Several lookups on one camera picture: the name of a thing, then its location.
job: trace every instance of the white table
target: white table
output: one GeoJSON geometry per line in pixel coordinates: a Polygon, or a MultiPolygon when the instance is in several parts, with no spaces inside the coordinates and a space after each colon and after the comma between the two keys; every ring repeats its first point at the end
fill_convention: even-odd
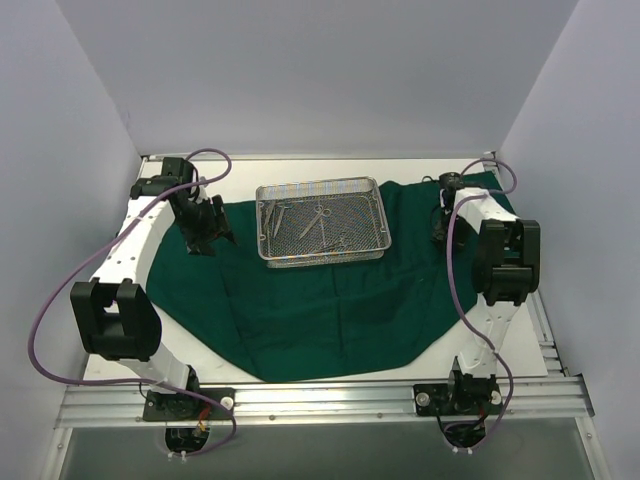
{"type": "MultiPolygon", "coordinates": [[[[212,177],[225,168],[214,157],[195,162],[200,175],[212,177]]],[[[221,182],[209,185],[209,195],[221,194],[225,203],[255,199],[256,188],[260,185],[289,183],[331,178],[369,176],[379,184],[393,180],[400,184],[420,182],[424,175],[436,178],[449,171],[461,171],[470,159],[242,159],[234,163],[233,170],[221,182]]],[[[145,162],[141,176],[148,177],[160,173],[161,162],[145,162]]],[[[469,173],[483,171],[477,165],[469,173]]],[[[198,372],[201,383],[255,383],[257,378],[231,365],[211,351],[202,342],[191,335],[175,320],[158,309],[163,326],[163,343],[182,362],[192,365],[198,372]]],[[[340,381],[349,380],[412,380],[447,378],[454,356],[467,341],[469,332],[462,322],[458,322],[449,332],[432,344],[416,360],[402,368],[385,370],[361,375],[340,377],[340,381]]],[[[536,331],[527,305],[523,305],[511,322],[505,338],[502,354],[516,377],[544,377],[547,375],[536,331]]],[[[133,373],[115,362],[109,362],[97,355],[91,355],[87,363],[84,378],[106,379],[130,377],[133,373]]],[[[502,367],[499,376],[505,373],[502,367]]]]}

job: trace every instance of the white wall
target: white wall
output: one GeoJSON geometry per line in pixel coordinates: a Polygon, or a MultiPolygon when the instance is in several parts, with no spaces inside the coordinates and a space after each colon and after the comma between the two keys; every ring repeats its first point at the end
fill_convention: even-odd
{"type": "Polygon", "coordinates": [[[58,0],[142,153],[502,143],[576,0],[58,0]]]}
{"type": "Polygon", "coordinates": [[[640,3],[581,0],[509,133],[543,229],[541,292],[615,478],[640,471],[640,3]]]}
{"type": "MultiPolygon", "coordinates": [[[[36,478],[62,388],[26,355],[29,327],[60,278],[116,233],[139,158],[53,0],[0,3],[0,477],[36,478]]],[[[68,295],[38,351],[77,374],[68,295]]]]}

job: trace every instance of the metal tray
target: metal tray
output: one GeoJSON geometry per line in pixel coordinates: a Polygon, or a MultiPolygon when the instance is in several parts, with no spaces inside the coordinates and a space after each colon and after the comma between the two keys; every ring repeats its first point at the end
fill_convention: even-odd
{"type": "Polygon", "coordinates": [[[391,246],[368,177],[259,187],[256,220],[258,253],[271,268],[372,260],[391,246]]]}

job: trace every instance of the tray rim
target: tray rim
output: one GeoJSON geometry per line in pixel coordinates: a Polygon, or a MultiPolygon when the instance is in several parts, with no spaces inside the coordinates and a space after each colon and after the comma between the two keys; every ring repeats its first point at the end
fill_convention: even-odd
{"type": "MultiPolygon", "coordinates": [[[[282,198],[282,199],[273,199],[273,201],[278,201],[278,200],[287,200],[287,198],[282,198]]],[[[380,195],[380,188],[378,187],[378,182],[376,181],[375,178],[373,177],[368,177],[368,176],[364,176],[364,177],[347,177],[347,178],[331,178],[331,179],[326,179],[326,180],[312,180],[309,182],[289,182],[289,183],[275,183],[275,184],[271,184],[271,185],[261,185],[258,188],[256,188],[256,242],[258,245],[258,256],[260,256],[260,258],[262,258],[263,260],[266,261],[274,261],[274,260],[292,260],[292,259],[304,259],[304,258],[324,258],[324,257],[328,257],[328,256],[333,256],[333,255],[345,255],[345,256],[349,256],[351,254],[360,254],[360,253],[373,253],[373,252],[384,252],[385,250],[389,249],[389,247],[391,247],[391,244],[393,243],[393,239],[391,238],[391,232],[389,232],[389,223],[387,221],[387,214],[384,210],[384,205],[382,203],[382,196],[380,195]],[[378,248],[370,248],[367,250],[357,250],[357,251],[353,251],[353,252],[348,252],[348,253],[344,253],[344,252],[324,252],[324,253],[307,253],[305,255],[287,255],[287,256],[281,256],[281,257],[268,257],[266,255],[264,255],[262,253],[262,249],[260,247],[260,234],[262,231],[262,225],[260,225],[260,202],[263,202],[264,200],[258,200],[258,192],[260,191],[260,189],[263,188],[268,188],[268,187],[288,187],[291,185],[312,185],[314,183],[327,183],[327,182],[343,182],[343,181],[349,181],[349,180],[369,180],[372,184],[373,184],[373,191],[375,193],[375,195],[377,196],[377,198],[379,199],[378,203],[378,214],[380,215],[380,220],[382,221],[382,224],[385,226],[385,231],[381,232],[383,233],[386,238],[388,239],[388,243],[386,246],[384,247],[378,247],[378,248]]]]}

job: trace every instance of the green cloth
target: green cloth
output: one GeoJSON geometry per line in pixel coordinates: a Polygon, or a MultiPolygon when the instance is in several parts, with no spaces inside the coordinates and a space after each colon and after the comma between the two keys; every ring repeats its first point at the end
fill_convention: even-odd
{"type": "MultiPolygon", "coordinates": [[[[490,173],[469,178],[498,188],[490,173]]],[[[255,202],[228,204],[239,246],[219,240],[216,257],[190,256],[171,227],[147,294],[218,355],[267,382],[407,365],[458,320],[444,254],[430,240],[438,186],[387,182],[380,193],[393,243],[379,260],[269,269],[258,256],[255,202]]],[[[455,259],[465,309],[476,301],[475,244],[474,236],[455,259]]]]}

